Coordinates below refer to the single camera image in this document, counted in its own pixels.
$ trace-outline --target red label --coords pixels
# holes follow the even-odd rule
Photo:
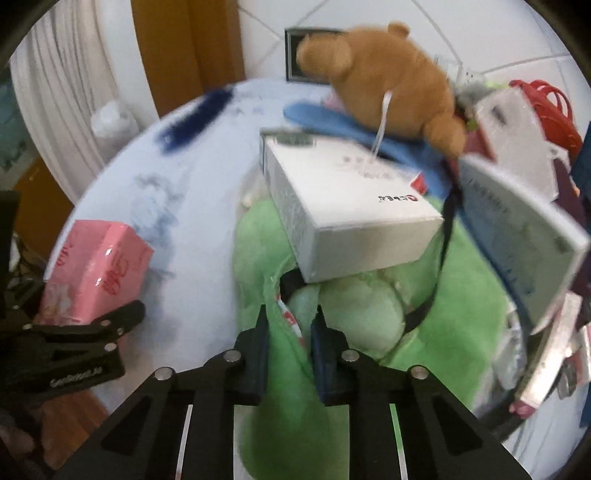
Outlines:
[[[129,261],[121,253],[115,254],[111,266],[100,282],[100,287],[109,295],[117,295],[121,289],[121,279],[127,275]]]

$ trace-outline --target brown plush toy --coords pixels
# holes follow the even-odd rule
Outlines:
[[[458,157],[466,143],[464,123],[454,116],[445,74],[407,37],[410,29],[392,22],[388,30],[355,28],[316,34],[297,49],[297,63],[312,78],[327,79],[347,111],[377,130],[382,100],[390,90],[386,134],[423,137],[446,157]]]

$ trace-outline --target blue cloth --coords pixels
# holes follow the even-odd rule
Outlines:
[[[376,133],[359,125],[351,116],[329,110],[321,105],[298,102],[284,108],[288,120],[322,135],[351,138],[369,148]],[[380,154],[421,170],[429,187],[429,193],[444,199],[451,184],[442,166],[443,155],[425,141],[396,140],[384,137]]]
[[[570,175],[575,185],[581,190],[581,193],[587,199],[591,200],[591,123],[589,124],[583,146]]]

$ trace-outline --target pink tissue box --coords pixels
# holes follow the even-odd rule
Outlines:
[[[129,225],[75,221],[35,322],[87,325],[137,299],[153,253]]]

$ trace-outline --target green fabric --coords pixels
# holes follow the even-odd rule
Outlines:
[[[459,222],[433,308],[423,324],[400,341],[404,313],[434,288],[440,248],[438,234],[415,262],[301,289],[289,307],[304,338],[310,338],[320,302],[328,326],[343,331],[351,347],[388,367],[406,370],[423,364],[470,405],[505,324],[506,297]],[[253,327],[260,305],[267,307],[269,381],[262,404],[245,420],[241,456],[256,480],[345,480],[348,409],[320,403],[308,352],[275,302],[279,278],[295,266],[273,202],[257,203],[238,224],[234,270],[240,328]],[[396,422],[395,428],[400,438]]]

